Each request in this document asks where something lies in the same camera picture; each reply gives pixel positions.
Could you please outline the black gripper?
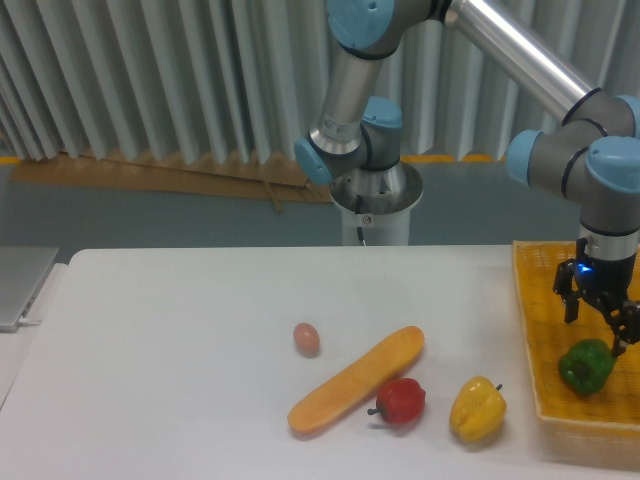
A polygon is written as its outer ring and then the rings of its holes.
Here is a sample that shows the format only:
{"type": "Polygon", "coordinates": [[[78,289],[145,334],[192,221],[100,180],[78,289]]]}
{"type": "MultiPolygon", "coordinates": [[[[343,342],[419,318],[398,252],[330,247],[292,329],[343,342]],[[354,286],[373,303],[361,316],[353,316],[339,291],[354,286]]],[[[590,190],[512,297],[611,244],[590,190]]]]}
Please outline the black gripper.
{"type": "Polygon", "coordinates": [[[586,238],[576,241],[576,261],[569,259],[557,266],[552,291],[564,304],[565,323],[578,318],[582,293],[612,331],[611,355],[620,357],[628,346],[639,342],[639,302],[629,300],[627,293],[636,255],[605,260],[589,254],[588,246],[586,238]],[[578,290],[573,289],[574,279],[578,290]]]}

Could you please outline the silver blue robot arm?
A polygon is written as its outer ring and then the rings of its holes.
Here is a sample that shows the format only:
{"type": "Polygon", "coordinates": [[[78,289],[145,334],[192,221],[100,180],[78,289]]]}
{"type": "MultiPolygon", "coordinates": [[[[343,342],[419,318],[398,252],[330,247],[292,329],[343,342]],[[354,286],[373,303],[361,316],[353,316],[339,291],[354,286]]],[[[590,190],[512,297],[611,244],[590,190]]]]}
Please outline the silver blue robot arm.
{"type": "Polygon", "coordinates": [[[409,212],[422,194],[400,163],[400,108],[373,95],[382,62],[404,33],[436,20],[465,35],[560,122],[509,144],[509,175],[578,204],[575,255],[561,262],[553,290],[577,318],[588,304],[622,355],[639,339],[639,305],[628,296],[639,244],[639,102],[592,86],[527,26],[491,1],[330,1],[339,44],[321,115],[294,147],[307,177],[326,185],[343,215],[347,245],[404,245],[409,212]]]}

